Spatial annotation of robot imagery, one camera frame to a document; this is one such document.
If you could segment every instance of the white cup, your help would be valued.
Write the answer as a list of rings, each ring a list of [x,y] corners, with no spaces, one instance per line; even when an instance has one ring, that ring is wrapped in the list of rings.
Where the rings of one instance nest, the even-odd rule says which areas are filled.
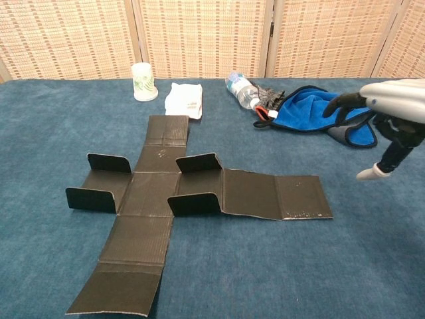
[[[146,62],[140,62],[131,66],[133,74],[134,98],[145,102],[158,96],[158,90],[154,85],[152,66]]]

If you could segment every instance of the plastic water bottle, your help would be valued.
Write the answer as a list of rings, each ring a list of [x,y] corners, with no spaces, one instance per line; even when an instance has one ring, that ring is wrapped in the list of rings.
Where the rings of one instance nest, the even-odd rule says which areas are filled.
[[[232,72],[225,82],[227,89],[236,96],[241,107],[253,110],[260,103],[258,89],[243,74]]]

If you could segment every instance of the blue towel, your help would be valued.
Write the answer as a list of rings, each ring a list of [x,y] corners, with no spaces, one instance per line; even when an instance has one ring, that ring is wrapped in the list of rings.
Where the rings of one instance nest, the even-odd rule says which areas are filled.
[[[370,148],[376,146],[377,137],[369,125],[373,115],[369,108],[351,111],[345,123],[338,128],[336,111],[328,118],[323,111],[338,93],[328,92],[316,86],[303,86],[285,98],[278,108],[278,116],[268,122],[257,122],[257,127],[272,125],[298,132],[326,131],[332,138],[345,145]]]

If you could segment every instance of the white towel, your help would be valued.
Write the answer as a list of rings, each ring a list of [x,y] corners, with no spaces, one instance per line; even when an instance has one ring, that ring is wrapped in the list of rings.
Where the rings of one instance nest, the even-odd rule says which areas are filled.
[[[171,84],[165,98],[165,115],[188,115],[200,119],[202,116],[202,86],[200,84]]]

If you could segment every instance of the blue table surface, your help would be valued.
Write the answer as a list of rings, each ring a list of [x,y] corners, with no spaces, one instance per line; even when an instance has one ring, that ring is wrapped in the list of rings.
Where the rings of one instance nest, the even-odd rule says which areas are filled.
[[[209,79],[155,80],[151,102],[134,100],[131,79],[0,85],[0,318],[64,317],[115,219],[69,209],[64,190],[82,185],[88,152],[125,156],[134,167],[148,116],[165,113],[173,81],[203,86],[187,155],[216,152],[228,168],[318,175],[334,219],[174,218],[151,318],[425,318],[425,149],[391,178],[358,182],[389,145],[382,136],[359,150],[323,132],[260,130],[224,80]],[[304,85],[355,92],[379,81],[256,79],[287,94]]]

